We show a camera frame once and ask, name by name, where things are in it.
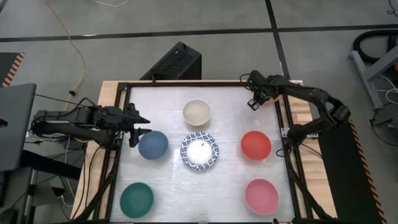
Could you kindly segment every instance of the green bowl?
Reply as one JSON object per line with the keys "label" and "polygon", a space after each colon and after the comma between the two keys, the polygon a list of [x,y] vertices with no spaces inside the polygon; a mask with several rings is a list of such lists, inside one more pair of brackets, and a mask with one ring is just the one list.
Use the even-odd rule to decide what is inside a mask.
{"label": "green bowl", "polygon": [[147,214],[154,203],[154,193],[147,184],[133,183],[124,189],[120,197],[120,208],[130,218]]}

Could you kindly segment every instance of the blue and white plate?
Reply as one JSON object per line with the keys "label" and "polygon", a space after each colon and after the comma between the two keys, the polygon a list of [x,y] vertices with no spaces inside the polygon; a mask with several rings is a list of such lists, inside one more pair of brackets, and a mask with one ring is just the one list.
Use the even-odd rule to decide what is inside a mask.
{"label": "blue and white plate", "polygon": [[214,138],[204,132],[192,133],[181,143],[182,161],[191,169],[205,170],[218,158],[218,146]]}

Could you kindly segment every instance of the white bowl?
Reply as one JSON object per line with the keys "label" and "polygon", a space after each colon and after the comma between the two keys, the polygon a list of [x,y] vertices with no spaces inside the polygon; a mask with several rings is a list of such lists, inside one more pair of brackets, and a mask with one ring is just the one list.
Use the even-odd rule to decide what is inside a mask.
{"label": "white bowl", "polygon": [[192,100],[184,106],[182,114],[188,124],[201,126],[210,119],[210,107],[202,100]]}

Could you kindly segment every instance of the yellow cable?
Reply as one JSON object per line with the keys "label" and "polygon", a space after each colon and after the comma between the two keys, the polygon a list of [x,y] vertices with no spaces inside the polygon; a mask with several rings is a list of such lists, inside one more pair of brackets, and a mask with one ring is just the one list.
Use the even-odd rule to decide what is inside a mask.
{"label": "yellow cable", "polygon": [[[44,0],[44,1],[45,1],[45,4],[49,7],[49,9],[52,11],[52,13],[55,15],[55,17],[58,19],[58,21],[61,23],[62,28],[64,29],[64,31],[65,31],[65,32],[67,33],[67,35],[68,35],[68,39],[69,39],[70,45],[71,45],[74,49],[76,49],[76,51],[79,53],[79,56],[80,56],[80,58],[81,58],[81,62],[83,63],[83,73],[81,74],[81,78],[80,78],[79,82],[78,82],[78,83],[76,84],[76,86],[73,88],[73,91],[75,91],[75,90],[80,86],[81,82],[83,81],[83,79],[84,79],[84,77],[85,77],[85,75],[86,75],[86,62],[85,62],[85,59],[83,58],[83,55],[81,54],[80,50],[75,46],[75,44],[73,44],[73,41],[72,41],[72,39],[70,38],[70,34],[69,34],[68,29],[65,27],[65,25],[63,24],[61,18],[59,18],[58,14],[57,14],[57,13],[54,11],[54,9],[51,7],[51,5],[50,5],[50,3],[49,3],[49,0]],[[70,98],[71,98],[71,97],[72,97],[72,95],[69,94],[68,100],[67,100],[68,102],[67,102],[67,104],[66,104],[66,106],[65,106],[65,111],[68,109],[68,105],[69,105],[69,101],[70,101]]]}
{"label": "yellow cable", "polygon": [[88,141],[83,141],[83,140],[80,140],[78,138],[75,138],[75,140],[78,141],[78,142],[81,142],[81,143],[88,143]]}

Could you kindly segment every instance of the gray floor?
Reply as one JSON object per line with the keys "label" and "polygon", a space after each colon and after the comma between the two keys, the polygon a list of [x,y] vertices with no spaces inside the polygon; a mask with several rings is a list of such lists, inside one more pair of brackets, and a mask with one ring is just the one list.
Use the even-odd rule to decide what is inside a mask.
{"label": "gray floor", "polygon": [[[119,4],[122,0],[108,2]],[[120,8],[90,0],[50,3],[73,35],[271,27],[261,0],[130,0]],[[278,27],[398,22],[398,18],[387,14],[387,1],[278,0],[272,1],[272,6]],[[280,39],[292,79],[329,91],[351,109],[387,221],[398,223],[398,148],[384,144],[372,132],[372,105],[353,61],[348,59],[352,42],[362,32],[365,30],[289,32],[280,33]],[[0,38],[52,35],[65,33],[44,0],[8,0],[0,13]],[[203,54],[203,79],[236,79],[253,69],[265,75],[281,73],[271,33],[79,40],[75,44],[86,60],[87,74],[74,100],[84,96],[96,100],[103,80],[140,78],[178,41]],[[386,43],[377,40],[364,45],[369,54],[382,55]],[[0,43],[0,52],[25,52],[13,85],[34,82],[37,93],[43,95],[66,99],[67,91],[81,75],[80,59],[68,41]],[[34,103],[34,111],[63,107],[63,103],[42,98]],[[398,143],[396,133],[378,131],[390,142]],[[63,152],[53,144],[27,149],[46,156]],[[64,219],[56,204],[38,209],[35,222]]]}

